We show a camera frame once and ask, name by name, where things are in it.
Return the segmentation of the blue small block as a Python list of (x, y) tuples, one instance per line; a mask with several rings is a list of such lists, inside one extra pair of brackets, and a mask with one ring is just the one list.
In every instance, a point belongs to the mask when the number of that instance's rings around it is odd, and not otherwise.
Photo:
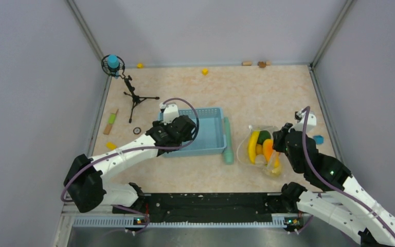
[(314, 135), (313, 139), (315, 140), (317, 145), (322, 145), (325, 141), (325, 138), (321, 135)]

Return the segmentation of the orange yellow mango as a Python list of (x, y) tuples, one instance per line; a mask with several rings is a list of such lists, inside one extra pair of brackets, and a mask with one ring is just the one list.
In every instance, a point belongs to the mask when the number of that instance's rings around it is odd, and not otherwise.
[(266, 139), (262, 144), (262, 153), (267, 163), (270, 161), (273, 151), (273, 140)]

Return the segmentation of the light blue plastic basket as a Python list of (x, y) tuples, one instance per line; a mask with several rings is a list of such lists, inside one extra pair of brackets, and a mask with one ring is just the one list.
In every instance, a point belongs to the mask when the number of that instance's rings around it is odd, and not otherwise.
[(163, 154), (164, 157), (188, 157), (221, 154), (226, 148), (224, 115), (221, 107), (195, 109), (200, 121), (197, 138), (189, 146)]

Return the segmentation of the clear zip top bag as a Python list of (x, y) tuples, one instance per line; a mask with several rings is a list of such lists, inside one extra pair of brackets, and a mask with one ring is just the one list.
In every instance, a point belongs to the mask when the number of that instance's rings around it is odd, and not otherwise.
[(277, 178), (282, 174), (282, 154), (273, 148), (275, 126), (249, 125), (249, 133), (240, 142), (236, 156), (243, 165), (252, 165)]

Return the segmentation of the yellow banana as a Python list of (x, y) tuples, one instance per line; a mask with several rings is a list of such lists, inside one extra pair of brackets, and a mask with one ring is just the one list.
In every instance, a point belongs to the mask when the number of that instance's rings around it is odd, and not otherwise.
[(260, 131), (252, 131), (252, 133), (249, 137), (248, 145), (247, 145), (248, 158), (252, 164), (255, 164), (255, 160), (256, 160), (256, 156), (257, 156), (256, 145), (258, 142), (259, 134), (260, 134)]

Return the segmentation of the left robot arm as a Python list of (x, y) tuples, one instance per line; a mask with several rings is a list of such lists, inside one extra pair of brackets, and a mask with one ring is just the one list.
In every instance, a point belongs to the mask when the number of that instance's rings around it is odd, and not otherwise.
[(154, 121), (152, 128), (132, 142), (98, 156), (85, 154), (74, 158), (64, 179), (63, 202), (73, 202), (80, 213), (100, 205), (125, 206), (133, 213), (144, 207), (142, 192), (136, 185), (110, 184), (111, 177), (133, 165), (180, 150), (191, 144), (199, 132), (198, 123), (181, 115), (170, 123)]

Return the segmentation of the brown nut at wall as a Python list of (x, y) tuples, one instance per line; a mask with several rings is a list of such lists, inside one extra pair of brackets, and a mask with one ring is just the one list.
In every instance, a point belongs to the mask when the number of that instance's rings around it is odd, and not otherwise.
[(258, 62), (257, 64), (258, 64), (258, 66), (259, 66), (260, 68), (265, 68), (265, 67), (267, 67), (267, 62), (266, 62), (266, 61), (260, 61), (260, 62)]

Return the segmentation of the green lime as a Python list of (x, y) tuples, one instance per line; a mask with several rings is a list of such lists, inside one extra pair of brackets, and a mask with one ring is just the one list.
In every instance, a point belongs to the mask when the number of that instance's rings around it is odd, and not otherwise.
[(272, 139), (272, 135), (268, 130), (262, 130), (259, 133), (257, 144), (262, 145), (267, 139)]

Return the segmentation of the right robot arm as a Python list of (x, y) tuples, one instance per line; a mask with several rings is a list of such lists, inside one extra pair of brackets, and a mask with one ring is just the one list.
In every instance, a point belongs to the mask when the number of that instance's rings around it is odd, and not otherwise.
[(314, 139), (286, 123), (272, 133), (273, 148), (287, 157), (295, 173), (333, 197), (336, 206), (296, 182), (284, 184), (281, 206), (303, 211), (344, 232), (361, 246), (395, 246), (395, 217), (358, 183), (351, 171), (334, 157), (322, 154)]

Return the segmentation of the yellow block left side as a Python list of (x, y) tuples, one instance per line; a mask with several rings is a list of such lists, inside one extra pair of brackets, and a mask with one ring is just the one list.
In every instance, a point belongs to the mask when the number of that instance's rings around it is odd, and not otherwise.
[(106, 146), (109, 150), (115, 150), (115, 149), (117, 149), (117, 146), (116, 146), (114, 143), (112, 143), (112, 142), (107, 142), (107, 143), (105, 144), (105, 146)]

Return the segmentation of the teal foam roller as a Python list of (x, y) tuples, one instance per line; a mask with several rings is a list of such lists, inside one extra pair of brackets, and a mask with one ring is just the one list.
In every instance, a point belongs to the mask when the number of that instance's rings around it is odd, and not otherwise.
[(232, 148), (231, 126), (228, 117), (224, 117), (224, 130), (226, 137), (226, 147), (222, 153), (223, 160), (226, 164), (232, 165), (235, 161)]

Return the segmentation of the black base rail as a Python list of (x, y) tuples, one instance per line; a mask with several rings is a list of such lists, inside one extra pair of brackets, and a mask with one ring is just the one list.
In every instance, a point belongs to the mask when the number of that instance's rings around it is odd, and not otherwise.
[(271, 222), (278, 215), (298, 217), (287, 209), (279, 193), (152, 193), (138, 199), (131, 209), (155, 223), (254, 223)]

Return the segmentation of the orange potato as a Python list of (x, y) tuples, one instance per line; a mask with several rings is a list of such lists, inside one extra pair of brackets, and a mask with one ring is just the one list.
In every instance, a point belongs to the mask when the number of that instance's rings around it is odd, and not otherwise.
[(263, 154), (263, 147), (261, 144), (256, 144), (255, 148), (256, 155), (262, 155)]

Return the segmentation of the beige garlic bulb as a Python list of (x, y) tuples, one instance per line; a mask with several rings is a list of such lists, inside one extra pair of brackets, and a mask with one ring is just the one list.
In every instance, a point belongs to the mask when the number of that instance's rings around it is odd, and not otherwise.
[(257, 155), (255, 157), (255, 165), (257, 166), (266, 166), (267, 165), (267, 161), (265, 159), (264, 155)]

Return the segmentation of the cork at wall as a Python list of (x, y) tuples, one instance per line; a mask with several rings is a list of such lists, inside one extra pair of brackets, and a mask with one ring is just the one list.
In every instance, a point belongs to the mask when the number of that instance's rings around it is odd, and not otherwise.
[(243, 61), (242, 66), (252, 66), (253, 62), (252, 61)]

